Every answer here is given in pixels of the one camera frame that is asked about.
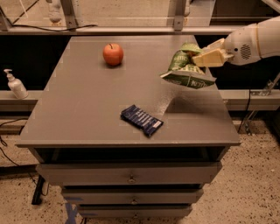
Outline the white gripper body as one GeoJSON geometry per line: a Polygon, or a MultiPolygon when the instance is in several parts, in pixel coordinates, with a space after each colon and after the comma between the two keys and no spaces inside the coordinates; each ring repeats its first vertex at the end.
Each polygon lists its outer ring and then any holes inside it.
{"type": "Polygon", "coordinates": [[[225,39],[225,49],[231,55],[228,62],[237,65],[255,63],[261,59],[257,42],[257,24],[233,31],[225,39]]]}

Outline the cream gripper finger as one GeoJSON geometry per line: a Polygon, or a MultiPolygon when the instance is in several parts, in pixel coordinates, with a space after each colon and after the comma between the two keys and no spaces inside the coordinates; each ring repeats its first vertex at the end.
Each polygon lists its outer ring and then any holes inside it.
{"type": "Polygon", "coordinates": [[[225,42],[225,39],[220,38],[220,39],[214,41],[212,44],[205,46],[203,48],[203,51],[204,52],[209,52],[209,51],[216,50],[216,49],[223,49],[224,48],[224,42],[225,42]]]}
{"type": "Polygon", "coordinates": [[[224,49],[218,48],[193,56],[192,61],[198,67],[222,67],[233,57],[232,53],[227,53],[224,49]]]}

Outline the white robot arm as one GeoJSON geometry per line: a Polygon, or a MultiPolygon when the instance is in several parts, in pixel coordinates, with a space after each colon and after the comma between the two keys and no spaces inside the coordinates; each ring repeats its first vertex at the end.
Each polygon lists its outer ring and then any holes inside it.
{"type": "Polygon", "coordinates": [[[243,66],[280,55],[280,17],[250,24],[204,47],[193,56],[198,67],[243,66]]]}

